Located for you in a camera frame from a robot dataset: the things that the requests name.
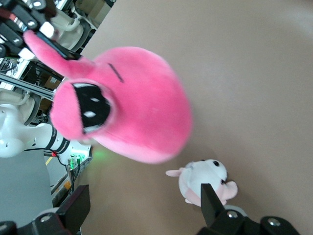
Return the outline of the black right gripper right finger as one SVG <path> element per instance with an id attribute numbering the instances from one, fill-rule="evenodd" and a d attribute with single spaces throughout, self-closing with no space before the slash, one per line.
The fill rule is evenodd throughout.
<path id="1" fill-rule="evenodd" d="M 265 216 L 258 223 L 238 210 L 225 209 L 210 184 L 201 185 L 201 212 L 206 226 L 198 235 L 301 235 L 283 218 Z"/>

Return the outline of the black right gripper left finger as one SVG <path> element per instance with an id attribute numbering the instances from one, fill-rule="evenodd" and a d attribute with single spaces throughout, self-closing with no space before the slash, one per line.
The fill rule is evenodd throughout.
<path id="1" fill-rule="evenodd" d="M 1 221 L 0 235 L 76 235 L 89 211 L 89 185 L 80 185 L 56 212 L 42 213 L 20 228 L 13 221 Z"/>

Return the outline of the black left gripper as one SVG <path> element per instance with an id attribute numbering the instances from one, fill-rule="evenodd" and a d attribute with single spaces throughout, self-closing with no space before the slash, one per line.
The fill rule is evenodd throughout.
<path id="1" fill-rule="evenodd" d="M 17 18 L 35 32 L 66 60 L 78 60 L 81 55 L 64 48 L 56 42 L 58 31 L 50 20 L 57 15 L 57 8 L 49 6 L 49 0 L 0 0 L 0 17 Z M 26 46 L 22 35 L 6 24 L 0 24 L 0 58 L 34 60 L 36 56 Z"/>

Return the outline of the brown table cover sheet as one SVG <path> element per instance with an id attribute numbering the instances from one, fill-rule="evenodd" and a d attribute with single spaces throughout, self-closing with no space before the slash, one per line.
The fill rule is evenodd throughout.
<path id="1" fill-rule="evenodd" d="M 194 128 L 172 161 L 147 165 L 101 146 L 77 179 L 91 209 L 82 235 L 195 235 L 205 225 L 165 172 L 217 159 L 230 205 L 313 235 L 313 0 L 117 0 L 82 54 L 120 46 L 164 57 Z"/>

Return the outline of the white pink plush dog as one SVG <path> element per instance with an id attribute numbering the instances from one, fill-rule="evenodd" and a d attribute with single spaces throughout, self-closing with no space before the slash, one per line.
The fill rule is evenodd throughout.
<path id="1" fill-rule="evenodd" d="M 237 184 L 234 181 L 227 182 L 228 173 L 225 166 L 214 159 L 189 162 L 186 166 L 168 170 L 165 174 L 178 177 L 179 190 L 185 202 L 199 207 L 202 184 L 210 184 L 223 205 L 238 193 Z"/>

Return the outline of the round pink plush toy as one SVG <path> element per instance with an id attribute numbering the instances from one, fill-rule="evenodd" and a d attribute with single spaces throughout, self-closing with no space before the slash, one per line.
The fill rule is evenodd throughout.
<path id="1" fill-rule="evenodd" d="M 148 164 L 168 161 L 183 149 L 192 131 L 191 107 L 162 57 L 140 47 L 116 47 L 93 60 L 67 60 L 33 31 L 23 37 L 41 62 L 66 78 L 50 113 L 65 138 L 94 140 Z"/>

